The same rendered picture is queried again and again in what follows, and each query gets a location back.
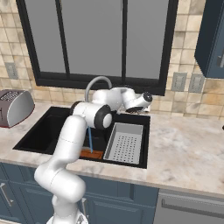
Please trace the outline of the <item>grey perforated sink basket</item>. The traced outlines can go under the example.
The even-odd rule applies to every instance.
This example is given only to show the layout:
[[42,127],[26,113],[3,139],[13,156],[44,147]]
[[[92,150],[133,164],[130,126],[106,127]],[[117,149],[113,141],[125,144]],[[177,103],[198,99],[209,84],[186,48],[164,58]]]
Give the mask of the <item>grey perforated sink basket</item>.
[[103,159],[138,165],[143,129],[143,125],[116,122]]

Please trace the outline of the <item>grey curved sink faucet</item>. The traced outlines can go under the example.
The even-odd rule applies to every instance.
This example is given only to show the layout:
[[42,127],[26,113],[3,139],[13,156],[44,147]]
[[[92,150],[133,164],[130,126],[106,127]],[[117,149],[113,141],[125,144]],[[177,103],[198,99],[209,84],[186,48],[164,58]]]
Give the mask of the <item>grey curved sink faucet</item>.
[[89,100],[88,100],[88,94],[89,94],[89,91],[90,91],[91,87],[92,87],[97,81],[106,81],[106,82],[108,83],[108,88],[112,88],[112,83],[111,83],[110,79],[107,78],[106,76],[97,76],[97,77],[93,78],[93,79],[87,84],[87,87],[86,87],[86,90],[85,90],[85,102],[89,102]]

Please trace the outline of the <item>blue water stream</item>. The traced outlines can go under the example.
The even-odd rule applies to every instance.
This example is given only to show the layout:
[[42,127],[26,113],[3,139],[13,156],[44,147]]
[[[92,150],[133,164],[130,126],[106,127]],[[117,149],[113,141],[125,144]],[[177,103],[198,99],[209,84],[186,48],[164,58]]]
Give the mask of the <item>blue water stream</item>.
[[87,127],[87,131],[88,131],[88,137],[89,137],[89,148],[91,150],[91,153],[93,153],[93,141],[92,141],[91,128]]

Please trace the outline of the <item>blue panel under sink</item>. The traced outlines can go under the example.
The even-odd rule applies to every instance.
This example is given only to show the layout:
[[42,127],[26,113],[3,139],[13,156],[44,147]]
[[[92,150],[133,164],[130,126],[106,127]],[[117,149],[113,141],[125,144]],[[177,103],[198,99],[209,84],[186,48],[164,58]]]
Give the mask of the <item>blue panel under sink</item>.
[[81,176],[87,185],[87,193],[127,200],[139,205],[154,207],[158,201],[158,189],[119,181]]

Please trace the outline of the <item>black kitchen sink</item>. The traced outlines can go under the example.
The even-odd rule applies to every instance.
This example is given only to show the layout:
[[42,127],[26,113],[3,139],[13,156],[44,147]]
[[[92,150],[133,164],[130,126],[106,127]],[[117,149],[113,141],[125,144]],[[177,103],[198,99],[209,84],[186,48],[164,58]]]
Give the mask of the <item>black kitchen sink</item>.
[[[14,146],[14,150],[52,155],[58,142],[60,131],[68,115],[69,108],[50,107],[36,122],[36,124],[24,135],[24,137]],[[146,115],[118,115],[114,112],[112,123],[107,129],[91,129],[93,151],[102,151],[102,158],[92,159],[80,156],[80,159],[146,169],[148,160],[150,122],[151,118]],[[103,159],[115,123],[143,125],[139,164],[127,164]],[[82,149],[90,149],[88,132],[86,132]]]

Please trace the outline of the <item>black framed window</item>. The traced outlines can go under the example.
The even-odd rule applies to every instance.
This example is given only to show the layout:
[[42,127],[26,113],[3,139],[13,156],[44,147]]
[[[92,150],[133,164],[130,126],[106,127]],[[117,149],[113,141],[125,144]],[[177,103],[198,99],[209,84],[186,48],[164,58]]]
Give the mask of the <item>black framed window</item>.
[[35,82],[165,93],[179,0],[16,0]]

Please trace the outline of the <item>blue base cupboard door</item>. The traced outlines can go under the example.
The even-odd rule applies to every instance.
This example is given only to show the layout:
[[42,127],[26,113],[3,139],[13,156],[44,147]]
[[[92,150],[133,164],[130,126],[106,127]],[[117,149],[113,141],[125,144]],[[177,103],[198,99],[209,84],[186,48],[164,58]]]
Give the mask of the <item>blue base cupboard door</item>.
[[11,187],[28,224],[46,224],[53,216],[53,195],[35,180],[12,181]]
[[[7,195],[11,200],[14,200],[11,188],[8,184],[8,181],[6,179],[2,179],[0,178],[0,184],[1,183],[5,183],[7,186]],[[17,214],[15,213],[15,200],[13,202],[12,207],[10,207],[3,195],[3,193],[0,190],[0,218],[3,220],[7,220],[7,221],[13,221],[13,222],[17,222],[18,221],[18,217]]]
[[156,208],[85,196],[88,224],[153,224]]

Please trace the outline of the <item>grey dishwasher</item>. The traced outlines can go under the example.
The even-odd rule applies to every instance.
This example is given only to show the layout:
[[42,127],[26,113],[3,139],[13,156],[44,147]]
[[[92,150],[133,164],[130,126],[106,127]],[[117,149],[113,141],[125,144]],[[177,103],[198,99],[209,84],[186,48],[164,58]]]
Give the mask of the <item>grey dishwasher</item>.
[[161,200],[174,206],[224,214],[224,199],[187,192],[160,190],[153,224],[224,224],[222,218],[163,208],[161,207]]

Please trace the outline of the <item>grey and red toaster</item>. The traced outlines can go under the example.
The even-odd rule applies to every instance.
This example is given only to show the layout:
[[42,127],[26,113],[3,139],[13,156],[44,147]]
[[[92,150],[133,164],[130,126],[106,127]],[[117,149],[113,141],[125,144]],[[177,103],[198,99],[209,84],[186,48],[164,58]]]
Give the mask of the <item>grey and red toaster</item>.
[[35,104],[27,90],[0,90],[0,127],[11,128],[25,120]]

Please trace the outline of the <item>grey wall outlet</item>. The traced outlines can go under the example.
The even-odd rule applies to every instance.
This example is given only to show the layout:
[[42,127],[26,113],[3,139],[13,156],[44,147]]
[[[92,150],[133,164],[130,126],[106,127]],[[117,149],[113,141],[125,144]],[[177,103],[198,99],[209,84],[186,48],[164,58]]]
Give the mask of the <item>grey wall outlet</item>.
[[5,67],[6,67],[7,74],[9,76],[9,78],[17,80],[18,79],[18,72],[17,72],[17,69],[15,67],[15,64],[12,63],[12,62],[6,62]]
[[202,74],[193,73],[190,80],[188,92],[199,94],[202,91],[204,81],[205,81],[205,77]]
[[172,78],[171,90],[183,92],[186,84],[187,73],[174,73]]

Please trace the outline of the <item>blue wall cupboard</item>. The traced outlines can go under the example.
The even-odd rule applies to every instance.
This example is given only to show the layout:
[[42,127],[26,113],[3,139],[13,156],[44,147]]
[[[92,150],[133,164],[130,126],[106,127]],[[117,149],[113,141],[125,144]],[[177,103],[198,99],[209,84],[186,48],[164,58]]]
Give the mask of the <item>blue wall cupboard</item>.
[[217,66],[224,55],[224,0],[206,0],[194,57],[206,78],[224,79]]

